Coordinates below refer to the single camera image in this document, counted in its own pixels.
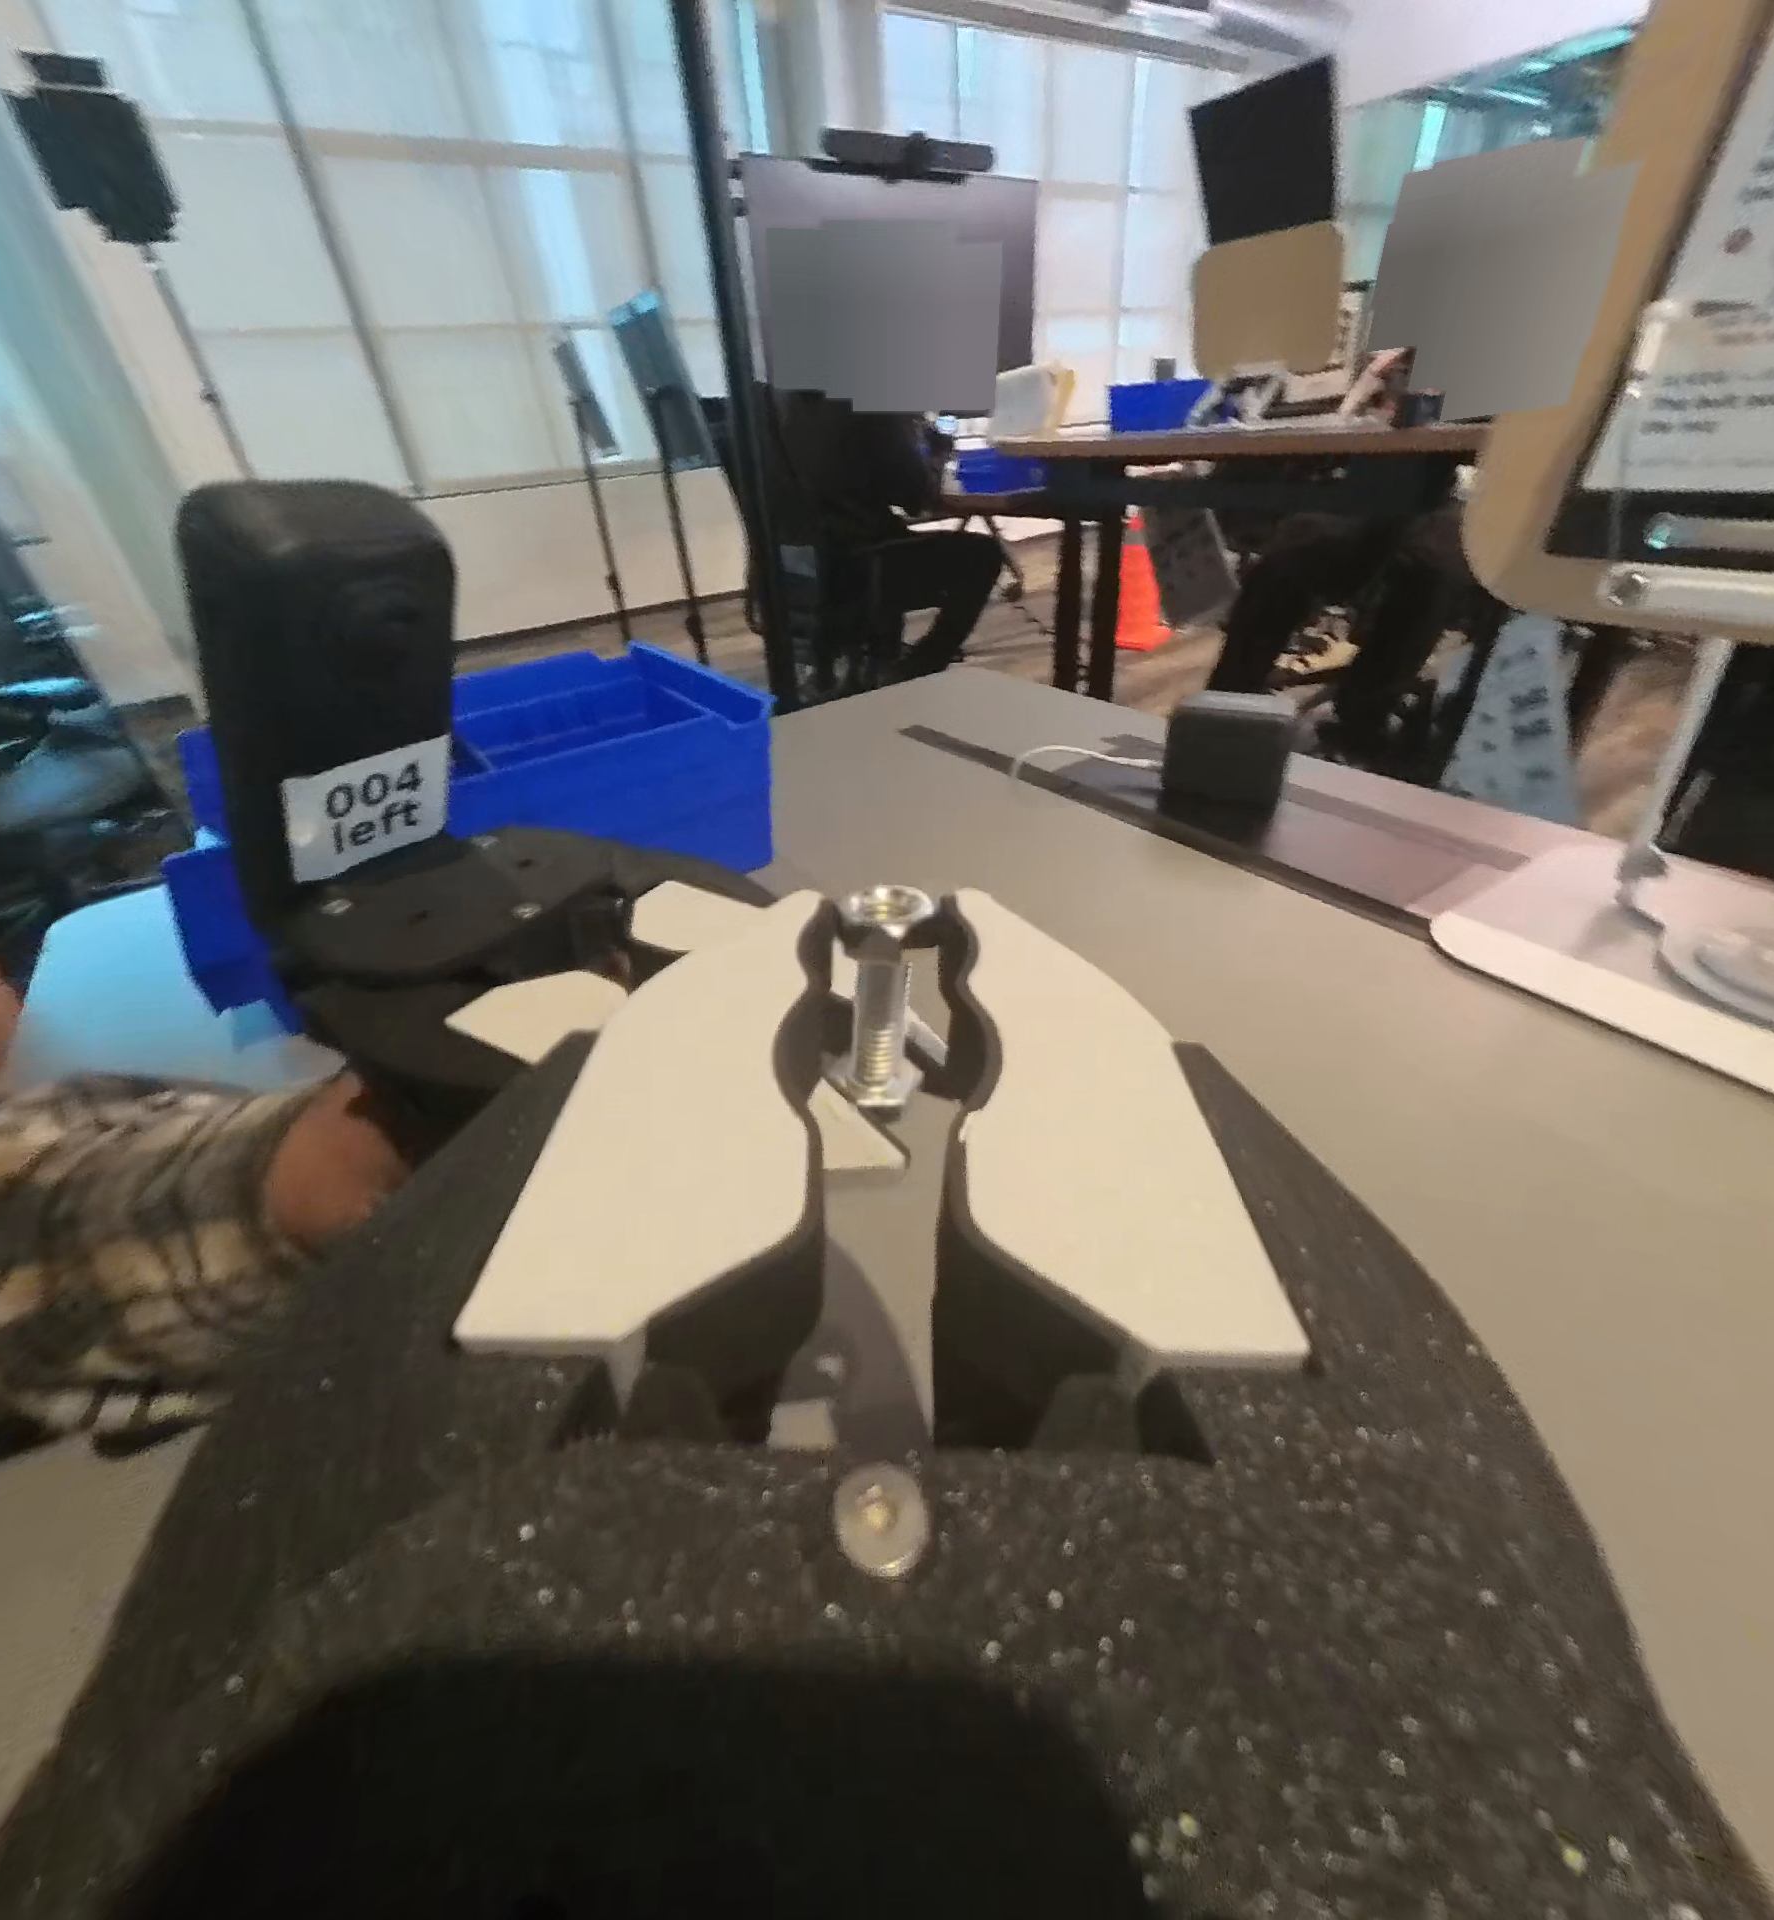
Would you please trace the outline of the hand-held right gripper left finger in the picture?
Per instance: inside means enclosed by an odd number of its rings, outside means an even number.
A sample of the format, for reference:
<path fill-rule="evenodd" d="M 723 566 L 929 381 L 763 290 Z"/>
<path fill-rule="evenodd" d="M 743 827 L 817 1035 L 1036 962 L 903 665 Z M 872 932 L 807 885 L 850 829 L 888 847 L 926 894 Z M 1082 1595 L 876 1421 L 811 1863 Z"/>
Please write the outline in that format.
<path fill-rule="evenodd" d="M 470 1357 L 636 1373 L 680 1320 L 758 1279 L 820 1314 L 825 1153 L 811 1116 L 830 902 L 798 889 L 643 984 L 604 1023 L 452 1338 Z"/>

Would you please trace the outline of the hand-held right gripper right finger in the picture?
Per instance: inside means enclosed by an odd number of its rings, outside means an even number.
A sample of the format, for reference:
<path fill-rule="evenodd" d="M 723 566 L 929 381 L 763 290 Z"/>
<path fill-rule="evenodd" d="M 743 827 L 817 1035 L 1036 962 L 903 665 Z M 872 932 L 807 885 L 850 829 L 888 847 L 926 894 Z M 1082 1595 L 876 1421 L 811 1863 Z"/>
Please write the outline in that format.
<path fill-rule="evenodd" d="M 1139 1373 L 1313 1355 L 1179 1042 L 980 888 L 948 897 L 948 1205 L 990 1277 Z"/>

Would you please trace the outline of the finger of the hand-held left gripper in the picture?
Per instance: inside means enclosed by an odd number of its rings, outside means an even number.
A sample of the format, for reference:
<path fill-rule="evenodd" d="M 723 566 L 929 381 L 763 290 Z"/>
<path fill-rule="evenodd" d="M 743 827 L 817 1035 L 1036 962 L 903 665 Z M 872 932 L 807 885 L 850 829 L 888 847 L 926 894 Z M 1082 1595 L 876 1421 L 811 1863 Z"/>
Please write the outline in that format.
<path fill-rule="evenodd" d="M 498 984 L 445 1014 L 443 1029 L 497 1061 L 537 1066 L 573 1036 L 595 1036 L 629 989 L 604 972 L 549 972 Z"/>
<path fill-rule="evenodd" d="M 680 957 L 743 937 L 770 902 L 745 901 L 684 882 L 662 882 L 629 909 L 629 948 L 643 965 Z"/>

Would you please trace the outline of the blue plastic parts bin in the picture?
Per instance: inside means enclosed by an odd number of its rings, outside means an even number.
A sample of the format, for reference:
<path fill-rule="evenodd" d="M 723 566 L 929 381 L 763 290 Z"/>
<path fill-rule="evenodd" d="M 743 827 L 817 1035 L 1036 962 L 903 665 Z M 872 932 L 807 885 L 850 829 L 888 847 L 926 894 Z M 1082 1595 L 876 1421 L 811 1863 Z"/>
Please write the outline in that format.
<path fill-rule="evenodd" d="M 762 688 L 651 644 L 463 674 L 449 827 L 569 829 L 762 871 L 773 856 L 770 716 Z M 214 1013 L 274 1003 L 267 948 L 231 867 L 210 732 L 184 728 L 178 754 L 198 835 L 161 873 L 186 970 Z"/>

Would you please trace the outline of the silver hex bolt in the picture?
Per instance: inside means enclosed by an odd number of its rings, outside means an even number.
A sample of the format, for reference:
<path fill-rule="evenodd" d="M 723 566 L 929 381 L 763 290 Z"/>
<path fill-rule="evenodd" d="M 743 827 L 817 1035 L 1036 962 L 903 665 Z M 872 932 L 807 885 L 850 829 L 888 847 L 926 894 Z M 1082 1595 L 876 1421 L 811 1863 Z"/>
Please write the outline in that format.
<path fill-rule="evenodd" d="M 853 959 L 848 1052 L 907 1056 L 911 953 L 934 940 L 938 902 L 922 888 L 876 884 L 837 902 L 837 938 Z"/>

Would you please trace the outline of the person's left forearm plaid sleeve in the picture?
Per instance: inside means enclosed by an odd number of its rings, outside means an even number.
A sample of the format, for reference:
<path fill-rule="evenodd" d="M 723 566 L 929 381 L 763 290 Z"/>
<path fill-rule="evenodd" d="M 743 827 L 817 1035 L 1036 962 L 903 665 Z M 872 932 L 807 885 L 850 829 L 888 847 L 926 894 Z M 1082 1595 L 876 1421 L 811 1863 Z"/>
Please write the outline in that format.
<path fill-rule="evenodd" d="M 0 1461 L 199 1429 L 309 1255 L 267 1177 L 309 1089 L 81 1074 L 0 1091 Z"/>

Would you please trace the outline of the small monitor on black stand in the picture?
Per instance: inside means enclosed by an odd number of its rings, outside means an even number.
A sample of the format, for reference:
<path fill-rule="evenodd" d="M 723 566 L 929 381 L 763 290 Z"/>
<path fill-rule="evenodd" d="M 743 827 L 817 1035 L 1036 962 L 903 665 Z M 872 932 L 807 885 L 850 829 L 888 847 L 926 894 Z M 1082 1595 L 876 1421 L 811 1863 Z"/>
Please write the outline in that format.
<path fill-rule="evenodd" d="M 576 333 L 569 327 L 560 327 L 551 338 L 549 352 L 564 384 L 564 401 L 581 453 L 589 511 L 602 549 L 604 584 L 612 605 L 616 629 L 621 647 L 629 648 L 635 644 L 631 608 L 621 579 L 610 514 L 604 503 L 604 465 L 619 456 L 619 438 L 587 372 Z"/>

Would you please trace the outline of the white document stand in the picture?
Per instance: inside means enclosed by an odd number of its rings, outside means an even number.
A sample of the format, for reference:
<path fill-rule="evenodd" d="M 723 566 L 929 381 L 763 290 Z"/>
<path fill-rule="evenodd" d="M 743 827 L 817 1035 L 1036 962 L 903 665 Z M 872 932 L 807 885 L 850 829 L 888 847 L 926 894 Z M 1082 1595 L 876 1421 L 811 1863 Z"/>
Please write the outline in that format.
<path fill-rule="evenodd" d="M 1685 239 L 1774 4 L 1654 4 L 1588 185 L 1628 189 L 1568 397 L 1496 415 L 1465 534 L 1479 581 L 1522 614 L 1698 648 L 1641 829 L 1548 851 L 1431 923 L 1457 965 L 1774 1098 L 1774 884 L 1666 851 L 1685 750 L 1738 647 L 1774 648 L 1774 497 L 1592 492 L 1619 402 L 1644 393 Z"/>

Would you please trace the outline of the orange traffic cone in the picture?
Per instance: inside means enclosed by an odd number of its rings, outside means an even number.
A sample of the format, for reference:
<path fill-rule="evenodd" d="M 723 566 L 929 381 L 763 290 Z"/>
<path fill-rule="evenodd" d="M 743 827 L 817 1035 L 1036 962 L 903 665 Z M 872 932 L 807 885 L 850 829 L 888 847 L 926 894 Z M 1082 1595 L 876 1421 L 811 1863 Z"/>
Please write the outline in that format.
<path fill-rule="evenodd" d="M 1148 526 L 1142 514 L 1132 509 L 1124 518 L 1118 562 L 1115 648 L 1148 654 L 1166 647 L 1170 638 L 1173 628 L 1163 616 Z"/>

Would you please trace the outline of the large black display screen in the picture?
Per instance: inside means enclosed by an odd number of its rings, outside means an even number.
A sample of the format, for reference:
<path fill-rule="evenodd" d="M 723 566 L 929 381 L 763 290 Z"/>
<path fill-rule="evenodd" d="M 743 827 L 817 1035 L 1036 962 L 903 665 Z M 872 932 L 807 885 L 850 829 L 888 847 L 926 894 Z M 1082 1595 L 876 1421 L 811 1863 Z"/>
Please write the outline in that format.
<path fill-rule="evenodd" d="M 745 156 L 740 183 L 777 393 L 975 419 L 1032 363 L 1034 180 Z"/>

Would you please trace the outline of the wooden desk with black legs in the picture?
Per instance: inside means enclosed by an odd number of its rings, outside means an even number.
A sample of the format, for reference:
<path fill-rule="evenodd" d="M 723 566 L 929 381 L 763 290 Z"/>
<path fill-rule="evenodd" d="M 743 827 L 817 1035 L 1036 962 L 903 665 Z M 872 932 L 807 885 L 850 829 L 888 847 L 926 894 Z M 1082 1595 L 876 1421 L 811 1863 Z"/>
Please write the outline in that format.
<path fill-rule="evenodd" d="M 1115 700 L 1119 563 L 1135 509 L 1254 506 L 1389 521 L 1433 513 L 1455 476 L 1475 466 L 1492 421 L 1284 421 L 1149 435 L 996 441 L 1045 471 L 1023 506 L 1057 518 L 1060 536 L 1050 682 L 1102 703 Z"/>

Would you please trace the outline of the black webcam bar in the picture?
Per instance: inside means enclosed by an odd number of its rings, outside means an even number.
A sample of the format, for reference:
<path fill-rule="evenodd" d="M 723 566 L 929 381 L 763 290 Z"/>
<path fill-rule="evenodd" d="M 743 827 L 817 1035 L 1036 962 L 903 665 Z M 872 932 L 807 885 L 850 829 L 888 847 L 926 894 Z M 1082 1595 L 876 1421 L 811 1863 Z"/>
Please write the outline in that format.
<path fill-rule="evenodd" d="M 995 171 L 993 147 L 936 137 L 926 131 L 825 128 L 820 142 L 823 158 L 817 164 L 848 175 L 955 185 Z"/>

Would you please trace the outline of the beige board document stand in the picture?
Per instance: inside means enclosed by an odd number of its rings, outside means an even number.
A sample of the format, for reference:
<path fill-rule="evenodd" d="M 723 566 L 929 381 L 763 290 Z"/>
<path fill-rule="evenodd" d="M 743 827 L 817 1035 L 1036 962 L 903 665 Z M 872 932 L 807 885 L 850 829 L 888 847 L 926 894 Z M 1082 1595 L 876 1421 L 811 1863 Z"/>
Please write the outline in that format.
<path fill-rule="evenodd" d="M 1346 243 L 1331 221 L 1211 242 L 1192 271 L 1192 355 L 1206 380 L 1190 426 L 1345 413 L 1333 372 Z"/>

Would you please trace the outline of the printed instruction sheet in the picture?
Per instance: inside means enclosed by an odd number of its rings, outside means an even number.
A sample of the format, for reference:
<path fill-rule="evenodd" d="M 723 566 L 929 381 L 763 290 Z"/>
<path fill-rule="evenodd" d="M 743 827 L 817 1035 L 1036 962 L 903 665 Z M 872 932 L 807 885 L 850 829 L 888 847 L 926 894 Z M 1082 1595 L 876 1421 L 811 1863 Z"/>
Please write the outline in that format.
<path fill-rule="evenodd" d="M 1668 325 L 1585 487 L 1774 497 L 1774 28 L 1660 300 Z"/>

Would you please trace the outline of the black slanted frame pole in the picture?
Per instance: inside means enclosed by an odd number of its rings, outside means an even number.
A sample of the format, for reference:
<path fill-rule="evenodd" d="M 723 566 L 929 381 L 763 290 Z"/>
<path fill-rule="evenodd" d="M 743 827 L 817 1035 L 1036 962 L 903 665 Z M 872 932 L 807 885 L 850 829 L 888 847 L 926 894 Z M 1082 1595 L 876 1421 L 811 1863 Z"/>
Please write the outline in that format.
<path fill-rule="evenodd" d="M 730 445 L 740 474 L 748 583 L 760 613 L 763 672 L 778 716 L 787 716 L 804 708 L 804 688 L 785 602 L 773 492 L 763 456 L 766 412 L 754 376 L 746 271 L 731 194 L 731 151 L 708 9 L 704 2 L 670 2 L 669 17 L 727 376 Z"/>

